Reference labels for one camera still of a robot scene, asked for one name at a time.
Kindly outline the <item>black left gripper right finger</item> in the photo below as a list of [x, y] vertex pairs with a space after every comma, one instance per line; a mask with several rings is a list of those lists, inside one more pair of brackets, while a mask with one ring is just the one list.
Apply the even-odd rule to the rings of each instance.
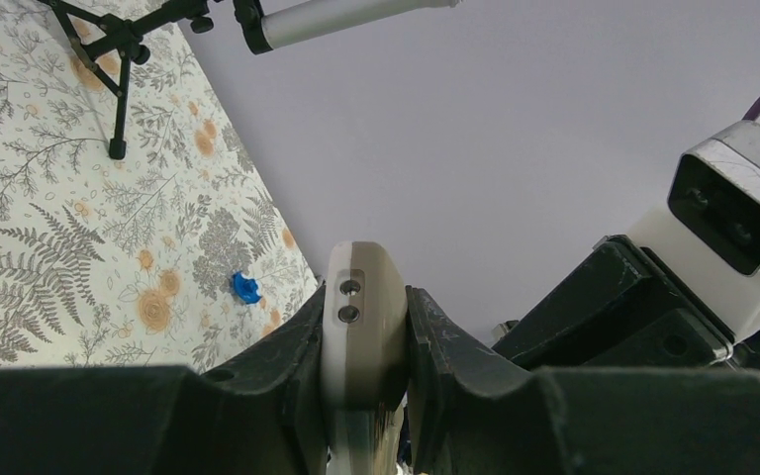
[[406, 294], [416, 472], [760, 474], [760, 373], [526, 371]]

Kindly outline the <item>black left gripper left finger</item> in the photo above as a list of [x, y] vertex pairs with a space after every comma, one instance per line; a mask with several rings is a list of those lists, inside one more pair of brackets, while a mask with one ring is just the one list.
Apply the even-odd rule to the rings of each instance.
[[225, 363], [0, 369], [0, 474], [322, 474], [323, 290]]

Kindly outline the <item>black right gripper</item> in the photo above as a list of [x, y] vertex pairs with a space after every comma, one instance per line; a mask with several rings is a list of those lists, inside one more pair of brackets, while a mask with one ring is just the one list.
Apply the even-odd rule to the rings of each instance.
[[760, 331], [748, 338], [732, 333], [653, 250], [624, 235], [603, 238], [493, 348], [527, 370], [760, 371]]

